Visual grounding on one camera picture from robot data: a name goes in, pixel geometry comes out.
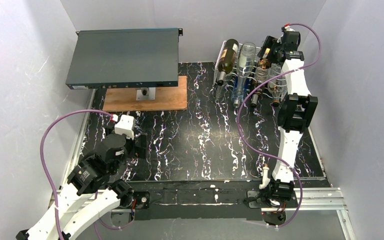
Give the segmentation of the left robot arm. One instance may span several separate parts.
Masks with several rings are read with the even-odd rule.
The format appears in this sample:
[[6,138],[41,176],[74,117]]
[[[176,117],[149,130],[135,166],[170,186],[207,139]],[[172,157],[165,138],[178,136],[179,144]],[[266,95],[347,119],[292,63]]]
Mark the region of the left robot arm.
[[102,215],[117,208],[134,209],[140,202],[123,179],[110,182],[127,159],[147,157],[147,136],[128,138],[111,133],[86,154],[68,175],[56,202],[17,240],[74,240]]

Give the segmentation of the dark wine bottle white label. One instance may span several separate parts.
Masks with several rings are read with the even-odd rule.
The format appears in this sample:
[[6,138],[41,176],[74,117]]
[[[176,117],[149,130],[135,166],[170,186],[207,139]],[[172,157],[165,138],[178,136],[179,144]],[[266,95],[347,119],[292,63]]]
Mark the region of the dark wine bottle white label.
[[239,43],[236,39],[231,38],[225,42],[217,64],[219,73],[227,75],[232,71],[238,49]]

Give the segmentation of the clear glass bottle tall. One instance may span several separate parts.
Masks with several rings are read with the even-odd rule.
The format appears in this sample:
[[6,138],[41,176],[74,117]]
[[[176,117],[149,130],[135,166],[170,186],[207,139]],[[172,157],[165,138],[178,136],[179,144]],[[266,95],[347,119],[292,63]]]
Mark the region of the clear glass bottle tall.
[[247,77],[251,74],[256,55],[256,45],[252,42],[245,42],[240,49],[238,61],[236,63],[237,77],[244,78],[245,83]]

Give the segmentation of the clear glass bottle gold label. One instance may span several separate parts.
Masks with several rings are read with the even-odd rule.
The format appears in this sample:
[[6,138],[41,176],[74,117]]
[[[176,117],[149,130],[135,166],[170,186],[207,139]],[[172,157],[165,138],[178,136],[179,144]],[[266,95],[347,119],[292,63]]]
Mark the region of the clear glass bottle gold label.
[[216,103],[220,103],[224,99],[226,87],[231,80],[232,75],[219,73],[214,84],[214,100]]

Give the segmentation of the blue rectangular glass bottle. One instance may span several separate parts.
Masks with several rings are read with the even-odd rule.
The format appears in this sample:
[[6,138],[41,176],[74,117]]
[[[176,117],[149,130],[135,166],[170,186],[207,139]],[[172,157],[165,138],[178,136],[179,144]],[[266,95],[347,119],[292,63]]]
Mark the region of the blue rectangular glass bottle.
[[231,100],[235,108],[238,108],[242,104],[244,97],[244,84],[245,79],[243,77],[236,78],[235,85],[231,93]]

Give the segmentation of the dark green bottle silver neck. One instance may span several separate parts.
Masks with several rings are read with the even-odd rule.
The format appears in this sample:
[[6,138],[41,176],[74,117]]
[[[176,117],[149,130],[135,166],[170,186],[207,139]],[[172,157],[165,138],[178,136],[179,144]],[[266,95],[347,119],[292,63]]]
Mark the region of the dark green bottle silver neck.
[[251,96],[251,102],[250,106],[252,108],[256,108],[258,105],[259,98],[263,92],[263,89],[261,87],[258,87],[261,83],[258,82],[257,80],[252,80],[251,82],[251,90],[255,90],[255,92]]

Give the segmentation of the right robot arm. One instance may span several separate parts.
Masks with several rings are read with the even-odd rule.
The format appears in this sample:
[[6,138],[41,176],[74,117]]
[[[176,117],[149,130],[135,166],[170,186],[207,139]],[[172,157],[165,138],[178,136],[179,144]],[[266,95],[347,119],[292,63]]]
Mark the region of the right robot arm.
[[304,131],[310,126],[318,105],[307,86],[304,72],[304,54],[298,50],[301,34],[298,31],[283,30],[280,38],[268,36],[263,50],[269,49],[267,58],[281,67],[281,78],[286,94],[280,105],[277,125],[280,130],[278,160],[272,172],[274,181],[291,183],[294,181],[292,167],[295,165],[299,142]]

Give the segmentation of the clear bottle black cap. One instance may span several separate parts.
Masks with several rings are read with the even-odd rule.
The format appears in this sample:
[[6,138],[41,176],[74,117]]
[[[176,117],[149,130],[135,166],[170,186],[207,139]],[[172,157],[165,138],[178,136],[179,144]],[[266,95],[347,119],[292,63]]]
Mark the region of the clear bottle black cap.
[[269,71],[271,68],[271,62],[268,60],[268,54],[270,48],[264,51],[263,57],[258,61],[257,67],[254,72],[253,87],[258,87],[261,83],[265,82],[269,78]]

